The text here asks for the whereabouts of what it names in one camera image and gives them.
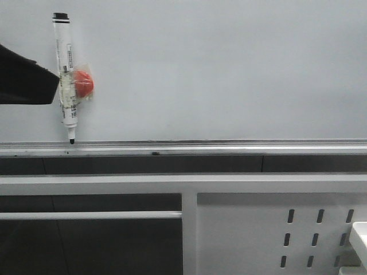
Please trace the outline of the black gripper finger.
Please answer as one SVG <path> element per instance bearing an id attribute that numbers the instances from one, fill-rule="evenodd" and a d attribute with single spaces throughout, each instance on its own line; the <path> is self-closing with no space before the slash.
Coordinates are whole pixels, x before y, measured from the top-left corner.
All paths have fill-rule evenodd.
<path id="1" fill-rule="evenodd" d="M 1 104 L 51 104 L 59 81 L 36 61 L 1 46 Z"/>

